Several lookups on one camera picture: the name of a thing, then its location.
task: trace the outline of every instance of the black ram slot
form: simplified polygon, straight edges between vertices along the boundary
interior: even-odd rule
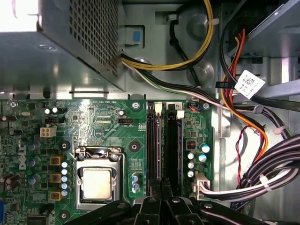
[[[157,178],[157,128],[153,102],[148,103],[147,113],[147,172],[146,190],[150,194],[149,181]]]
[[[176,118],[176,112],[170,111],[167,115],[164,151],[164,178],[169,178],[174,196],[179,196],[180,188],[180,143],[181,126]]]

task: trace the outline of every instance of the wire bundle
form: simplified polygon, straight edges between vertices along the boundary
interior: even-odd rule
[[[185,62],[171,64],[171,65],[152,65],[147,63],[142,63],[140,61],[137,61],[127,55],[122,55],[122,61],[125,62],[127,65],[137,68],[137,69],[144,69],[144,70],[166,70],[166,71],[181,71],[189,69],[190,67],[193,67],[199,61],[202,59],[203,55],[206,53],[210,42],[212,40],[213,32],[214,32],[214,25],[210,23],[210,21],[213,20],[213,13],[212,8],[209,0],[203,0],[206,11],[207,11],[207,17],[208,17],[208,30],[206,38],[200,47],[200,49],[197,51],[197,53],[189,60],[186,60]]]

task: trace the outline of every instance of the cable tie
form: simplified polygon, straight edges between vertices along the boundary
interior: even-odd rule
[[[259,181],[262,183],[262,185],[268,192],[270,192],[272,190],[268,184],[269,179],[265,175],[263,175],[263,174],[259,175]]]
[[[207,22],[207,24],[208,25],[218,25],[220,23],[220,20],[219,20],[219,18],[214,18],[214,19],[212,19],[212,20],[209,20],[208,22]]]
[[[174,21],[174,20],[178,20],[178,14],[169,14],[167,21]]]
[[[275,135],[280,135],[283,132],[283,130],[286,129],[286,128],[287,128],[287,126],[282,126],[282,127],[275,128],[273,130],[273,133]]]
[[[249,177],[247,177],[247,175],[245,173],[243,174],[243,178],[252,186],[255,185],[255,183]]]

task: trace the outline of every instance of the integrated circuit chip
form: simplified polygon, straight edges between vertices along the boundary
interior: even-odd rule
[[[27,225],[48,225],[48,217],[29,215],[27,216]]]
[[[83,199],[111,200],[113,198],[112,170],[109,168],[84,168],[81,190]]]

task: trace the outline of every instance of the white sticker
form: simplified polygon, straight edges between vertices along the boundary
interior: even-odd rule
[[[248,70],[244,70],[234,88],[243,96],[250,99],[264,84],[265,81],[250,73]]]

